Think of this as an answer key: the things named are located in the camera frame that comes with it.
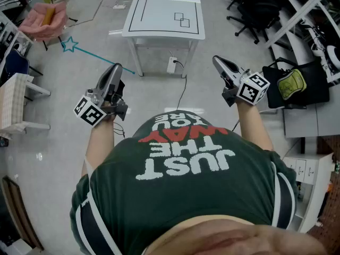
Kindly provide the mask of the wooden framed panel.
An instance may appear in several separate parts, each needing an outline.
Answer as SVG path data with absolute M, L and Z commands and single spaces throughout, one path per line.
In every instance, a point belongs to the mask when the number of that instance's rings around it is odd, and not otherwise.
M 44 250 L 38 236 L 31 224 L 30 218 L 27 214 L 20 187 L 9 176 L 2 178 L 2 191 L 4 192 L 4 199 L 11 215 L 14 226 L 19 235 L 31 247 Z

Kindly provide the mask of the white black round device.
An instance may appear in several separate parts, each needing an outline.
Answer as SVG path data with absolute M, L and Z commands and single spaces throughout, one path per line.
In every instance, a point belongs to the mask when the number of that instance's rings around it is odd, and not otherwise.
M 313 44 L 311 50 L 315 56 L 323 57 L 333 72 L 340 72 L 340 38 L 329 25 L 320 24 L 312 27 Z

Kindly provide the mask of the orange cylinder cushion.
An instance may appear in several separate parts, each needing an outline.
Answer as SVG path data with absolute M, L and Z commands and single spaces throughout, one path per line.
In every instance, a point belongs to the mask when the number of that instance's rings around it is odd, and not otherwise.
M 41 26 L 50 25 L 54 14 L 55 14 L 55 8 L 48 8 L 46 10 L 46 14 L 45 14 L 44 19 L 41 23 Z

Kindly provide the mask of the blue chair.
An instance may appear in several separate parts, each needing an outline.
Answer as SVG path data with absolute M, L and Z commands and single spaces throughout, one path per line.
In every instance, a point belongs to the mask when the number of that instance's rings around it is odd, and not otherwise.
M 26 57 L 24 57 L 16 49 L 12 49 L 5 58 L 5 65 L 0 76 L 0 86 L 2 86 L 14 74 L 21 73 L 29 75 L 30 70 L 33 70 L 39 75 L 43 75 L 37 69 L 30 66 L 30 63 Z

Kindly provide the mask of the white table with black lines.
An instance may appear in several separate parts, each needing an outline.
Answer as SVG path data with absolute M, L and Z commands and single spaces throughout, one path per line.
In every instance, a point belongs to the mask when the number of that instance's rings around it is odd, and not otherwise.
M 197 45 L 205 40 L 201 0 L 133 0 L 122 30 L 139 76 L 144 72 L 138 48 L 188 51 L 183 62 L 186 78 Z

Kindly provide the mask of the beige checked chair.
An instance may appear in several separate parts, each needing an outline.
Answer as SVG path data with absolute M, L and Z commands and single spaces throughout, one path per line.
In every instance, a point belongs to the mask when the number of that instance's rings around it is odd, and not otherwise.
M 30 75 L 16 73 L 0 87 L 0 137 L 11 140 L 12 135 L 22 133 L 26 128 L 49 130 L 50 125 L 23 120 L 24 97 L 26 89 L 42 95 L 51 92 L 32 83 Z

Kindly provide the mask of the person's green printed shirt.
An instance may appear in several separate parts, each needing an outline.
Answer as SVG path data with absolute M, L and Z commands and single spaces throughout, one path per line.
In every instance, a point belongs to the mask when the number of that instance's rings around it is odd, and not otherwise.
M 140 255 L 193 217 L 229 215 L 270 225 L 279 174 L 297 193 L 295 171 L 276 152 L 195 113 L 163 113 L 118 143 L 91 176 L 79 180 L 72 196 L 71 230 L 81 242 L 76 211 L 89 192 L 123 255 Z

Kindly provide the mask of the grey table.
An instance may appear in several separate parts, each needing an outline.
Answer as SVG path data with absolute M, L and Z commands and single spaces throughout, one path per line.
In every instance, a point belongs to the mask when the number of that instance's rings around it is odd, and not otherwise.
M 283 112 L 287 138 L 340 134 L 340 104 L 313 104 L 306 109 L 285 109 Z

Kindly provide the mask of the black bag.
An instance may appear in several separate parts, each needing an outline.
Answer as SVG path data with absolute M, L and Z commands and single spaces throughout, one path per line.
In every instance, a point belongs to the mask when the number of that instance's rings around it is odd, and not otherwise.
M 325 103 L 329 101 L 329 85 L 327 76 L 317 61 L 297 65 L 287 59 L 278 58 L 274 61 L 289 64 L 287 70 L 276 69 L 271 65 L 262 68 L 264 77 L 270 82 L 267 90 L 269 108 L 304 108 L 307 105 Z M 307 84 L 305 91 L 295 93 L 288 100 L 284 100 L 279 92 L 277 81 L 286 76 L 292 69 L 298 69 Z

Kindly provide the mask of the person's left forearm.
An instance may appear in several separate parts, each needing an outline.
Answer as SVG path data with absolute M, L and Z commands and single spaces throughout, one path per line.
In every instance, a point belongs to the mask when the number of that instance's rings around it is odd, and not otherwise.
M 94 171 L 114 148 L 115 115 L 101 120 L 92 130 L 81 176 Z

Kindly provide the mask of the white low cabinet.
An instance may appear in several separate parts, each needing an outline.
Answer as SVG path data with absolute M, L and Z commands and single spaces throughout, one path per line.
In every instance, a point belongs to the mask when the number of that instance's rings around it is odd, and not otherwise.
M 306 233 L 317 223 L 334 170 L 332 157 L 299 154 L 283 158 L 295 170 L 298 186 L 296 211 L 288 229 Z

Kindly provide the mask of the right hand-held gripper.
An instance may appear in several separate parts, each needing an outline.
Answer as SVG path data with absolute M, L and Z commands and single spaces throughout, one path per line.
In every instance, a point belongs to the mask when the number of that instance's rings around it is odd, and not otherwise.
M 213 56 L 212 63 L 225 82 L 222 96 L 230 107 L 237 99 L 256 105 L 270 86 L 270 82 L 258 72 L 244 70 L 221 56 Z

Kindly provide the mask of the person's right forearm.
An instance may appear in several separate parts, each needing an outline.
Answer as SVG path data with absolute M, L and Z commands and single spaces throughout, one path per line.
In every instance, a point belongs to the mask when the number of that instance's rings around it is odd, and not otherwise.
M 255 105 L 237 100 L 242 138 L 254 143 L 263 150 L 273 151 L 273 144 Z

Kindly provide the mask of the blue star straw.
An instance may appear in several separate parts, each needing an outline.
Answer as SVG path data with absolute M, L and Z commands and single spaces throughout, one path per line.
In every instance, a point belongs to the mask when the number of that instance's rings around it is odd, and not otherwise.
M 62 45 L 62 48 L 63 48 L 63 52 L 72 52 L 72 53 L 74 53 L 76 50 L 78 50 L 78 51 L 83 52 L 83 53 L 85 53 L 87 55 L 95 57 L 95 58 L 97 58 L 99 60 L 107 62 L 107 63 L 109 63 L 111 65 L 116 65 L 117 64 L 116 62 L 113 62 L 111 60 L 105 59 L 105 58 L 103 58 L 103 57 L 101 57 L 101 56 L 99 56 L 99 55 L 97 55 L 95 53 L 92 53 L 92 52 L 89 52 L 89 51 L 87 51 L 85 49 L 80 48 L 78 46 L 78 44 L 79 43 L 77 41 L 75 41 L 72 36 L 69 36 L 69 38 L 67 40 L 61 40 L 61 45 Z

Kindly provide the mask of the pink chair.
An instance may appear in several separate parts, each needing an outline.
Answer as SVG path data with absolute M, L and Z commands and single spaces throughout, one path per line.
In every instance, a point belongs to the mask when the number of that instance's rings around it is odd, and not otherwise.
M 55 14 L 50 25 L 41 26 L 48 8 L 55 8 Z M 19 25 L 19 30 L 31 36 L 34 40 L 43 42 L 45 50 L 48 50 L 46 41 L 60 38 L 68 20 L 78 22 L 77 19 L 68 17 L 66 2 L 57 4 L 36 3 Z

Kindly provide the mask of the yellow-green pouch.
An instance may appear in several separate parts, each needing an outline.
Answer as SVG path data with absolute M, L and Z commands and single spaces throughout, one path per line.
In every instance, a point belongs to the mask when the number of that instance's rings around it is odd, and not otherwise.
M 292 69 L 286 76 L 277 81 L 279 92 L 284 100 L 288 100 L 295 93 L 305 91 L 306 81 L 298 69 Z

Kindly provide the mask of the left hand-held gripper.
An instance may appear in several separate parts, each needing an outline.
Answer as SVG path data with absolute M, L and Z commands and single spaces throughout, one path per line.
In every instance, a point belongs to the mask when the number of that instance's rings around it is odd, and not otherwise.
M 96 86 L 87 89 L 73 112 L 77 118 L 95 127 L 112 115 L 125 119 L 128 105 L 123 100 L 123 67 L 117 63 L 110 66 L 99 78 Z

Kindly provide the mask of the white storage shelf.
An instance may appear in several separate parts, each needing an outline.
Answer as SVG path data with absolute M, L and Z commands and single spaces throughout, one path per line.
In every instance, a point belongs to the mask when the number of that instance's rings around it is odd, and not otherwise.
M 22 55 L 33 45 L 33 41 L 0 11 L 0 75 L 5 66 L 5 59 L 16 43 L 21 45 Z

